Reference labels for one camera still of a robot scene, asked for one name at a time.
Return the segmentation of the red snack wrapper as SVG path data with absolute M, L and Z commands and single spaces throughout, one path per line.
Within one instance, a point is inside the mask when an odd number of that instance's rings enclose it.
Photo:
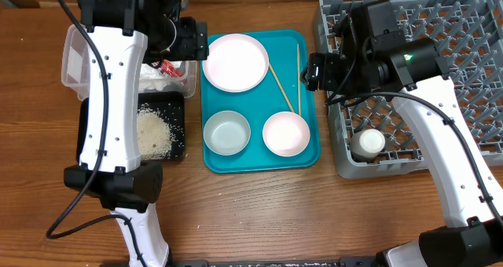
M 169 60 L 163 60 L 160 64 L 160 73 L 173 78 L 182 77 L 185 73 L 182 70 L 182 61 L 171 62 Z

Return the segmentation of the white round plate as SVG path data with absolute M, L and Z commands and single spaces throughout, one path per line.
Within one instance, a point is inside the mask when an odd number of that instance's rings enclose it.
M 241 93 L 264 80 L 269 56 L 264 45 L 250 35 L 223 35 L 209 45 L 202 69 L 207 81 L 217 89 Z

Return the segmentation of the white napkin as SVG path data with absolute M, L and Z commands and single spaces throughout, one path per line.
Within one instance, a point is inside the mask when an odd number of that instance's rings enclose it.
M 186 73 L 185 62 L 182 62 L 182 70 Z M 180 78 L 173 78 L 160 73 L 160 68 L 153 68 L 148 64 L 141 66 L 138 91 L 148 92 L 169 92 L 181 91 L 185 84 L 186 74 Z

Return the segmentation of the cream paper cup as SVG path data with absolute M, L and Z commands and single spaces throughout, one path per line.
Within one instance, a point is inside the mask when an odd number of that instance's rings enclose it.
M 357 160 L 371 161 L 384 149 L 385 144 L 385 136 L 379 130 L 367 129 L 353 135 L 350 151 Z

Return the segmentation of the white bowl with rice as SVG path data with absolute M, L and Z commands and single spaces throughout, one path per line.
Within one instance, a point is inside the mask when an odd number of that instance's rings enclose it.
M 220 111 L 205 123 L 203 138 L 204 143 L 215 154 L 235 155 L 248 145 L 251 127 L 239 112 Z

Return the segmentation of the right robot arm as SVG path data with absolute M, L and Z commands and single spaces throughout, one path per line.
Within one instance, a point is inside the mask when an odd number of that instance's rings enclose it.
M 376 254 L 375 266 L 488 266 L 502 260 L 502 188 L 461 113 L 446 58 L 430 38 L 406 39 L 388 0 L 352 9 L 336 25 L 338 53 L 312 53 L 301 73 L 327 104 L 385 97 L 427 161 L 444 226 Z

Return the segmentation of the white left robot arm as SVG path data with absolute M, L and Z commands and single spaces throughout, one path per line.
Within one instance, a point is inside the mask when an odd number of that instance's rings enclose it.
M 118 222 L 131 266 L 168 266 L 170 248 L 156 212 L 163 167 L 138 148 L 138 87 L 143 64 L 205 60 L 207 25 L 181 16 L 185 0 L 78 0 L 73 19 L 87 47 L 90 79 L 79 161 L 64 183 L 99 199 Z

